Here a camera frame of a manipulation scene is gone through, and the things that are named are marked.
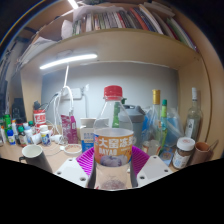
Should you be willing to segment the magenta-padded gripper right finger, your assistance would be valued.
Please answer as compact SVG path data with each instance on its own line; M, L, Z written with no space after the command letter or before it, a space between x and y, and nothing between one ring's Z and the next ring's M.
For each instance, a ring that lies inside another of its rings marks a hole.
M171 169L158 156L149 156L136 146L132 147L130 180L133 188L146 186L171 173Z

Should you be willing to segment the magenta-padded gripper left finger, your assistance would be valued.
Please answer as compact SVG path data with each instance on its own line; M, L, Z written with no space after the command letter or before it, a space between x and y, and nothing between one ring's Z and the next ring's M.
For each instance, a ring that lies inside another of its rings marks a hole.
M68 158L55 175L81 187L93 189L96 180L94 148L86 150L77 158Z

